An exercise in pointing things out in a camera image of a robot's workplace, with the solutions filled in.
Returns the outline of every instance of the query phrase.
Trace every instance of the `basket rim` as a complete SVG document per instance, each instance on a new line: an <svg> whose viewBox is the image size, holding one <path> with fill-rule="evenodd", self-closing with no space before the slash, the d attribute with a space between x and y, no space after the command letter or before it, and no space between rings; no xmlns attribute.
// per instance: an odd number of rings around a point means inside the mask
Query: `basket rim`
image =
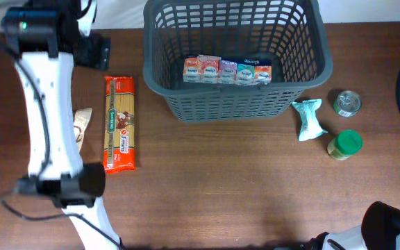
<svg viewBox="0 0 400 250"><path fill-rule="evenodd" d="M204 3L201 0L185 0L192 3ZM223 2L235 3L236 0L221 0ZM285 90L285 89L308 89L308 88L315 88L323 83L325 83L333 73L333 59L331 57L331 53L328 47L328 38L326 35L326 30L324 28L324 23L322 21L322 16L319 11L319 3L317 0L306 0L307 2L311 3L310 7L312 8L312 13L314 14L314 18L309 19L309 22L314 22L315 27L317 29L317 41L318 46L322 50L322 59L324 63L324 67L322 72L318 77L311 81L306 82L277 82L277 83L269 83L268 85L259 85L259 86L246 86L247 92L253 91L261 91L261 90ZM155 93L162 95L164 97L170 96L182 96L182 95L204 95L204 94L218 94L222 91L223 88L221 87L204 87L204 88L197 88L191 90L168 90L166 88L161 87L157 82L153 79L151 74L152 72L152 46L153 40L150 36L151 31L151 24L153 23L153 17L150 15L154 8L161 6L161 0L148 0L146 5L144 6L143 16L144 16L144 31L143 31L143 56L144 56L144 65L143 65L143 77L144 82L147 86L154 91Z"/></svg>

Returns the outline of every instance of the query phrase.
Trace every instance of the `small tin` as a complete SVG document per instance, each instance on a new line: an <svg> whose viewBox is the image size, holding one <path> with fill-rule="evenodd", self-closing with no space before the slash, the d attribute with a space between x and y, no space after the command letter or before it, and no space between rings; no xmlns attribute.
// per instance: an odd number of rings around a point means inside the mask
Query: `small tin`
<svg viewBox="0 0 400 250"><path fill-rule="evenodd" d="M352 117L362 106L359 95L353 91L343 91L337 97L333 107L336 113L343 117Z"/></svg>

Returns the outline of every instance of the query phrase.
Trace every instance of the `wood grain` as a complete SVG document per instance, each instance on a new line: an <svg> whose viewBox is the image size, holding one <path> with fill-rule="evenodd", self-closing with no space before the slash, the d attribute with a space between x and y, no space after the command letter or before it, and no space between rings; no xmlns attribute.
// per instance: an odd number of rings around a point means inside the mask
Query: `wood grain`
<svg viewBox="0 0 400 250"><path fill-rule="evenodd" d="M273 119L184 124L142 77L142 30L103 31L112 38L109 72L76 68L74 109L93 108L82 157L100 161L103 75L128 75L136 87L138 170L107 177L106 210L129 246L243 247L308 240L361 223L374 201L400 208L400 116L394 85L400 67L400 23L329 24L334 72L305 98L330 131L298 142L300 121L289 108ZM331 107L340 90L363 100L352 118ZM358 131L362 151L338 162L327 143ZM0 193L27 171L24 96L9 58L0 55ZM59 213L48 201L13 200L26 213ZM0 206L0 249L82 249L69 220L24 222Z"/></svg>

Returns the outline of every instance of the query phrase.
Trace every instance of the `green label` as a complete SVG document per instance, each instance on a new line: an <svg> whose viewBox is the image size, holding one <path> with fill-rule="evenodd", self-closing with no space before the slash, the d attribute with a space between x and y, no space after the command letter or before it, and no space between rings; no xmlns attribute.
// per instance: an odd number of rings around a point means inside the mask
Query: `green label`
<svg viewBox="0 0 400 250"><path fill-rule="evenodd" d="M115 118L116 118L117 112L115 109L111 109L108 112L108 132L109 133L114 133L115 132Z"/></svg>

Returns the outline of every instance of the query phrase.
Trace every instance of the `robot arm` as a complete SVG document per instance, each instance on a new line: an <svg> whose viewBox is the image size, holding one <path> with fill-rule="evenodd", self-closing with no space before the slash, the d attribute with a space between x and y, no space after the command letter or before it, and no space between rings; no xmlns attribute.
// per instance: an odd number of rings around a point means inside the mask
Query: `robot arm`
<svg viewBox="0 0 400 250"><path fill-rule="evenodd" d="M74 63L99 69L108 63L109 41L90 34L96 4L95 0L33 0L9 9L1 22L8 46L18 56L15 66L31 139L28 176L18 180L15 191L49 197L64 213L82 215L120 244L101 197L104 168L101 163L83 164L74 139L70 93ZM118 249L83 220L70 218L86 249Z"/></svg>

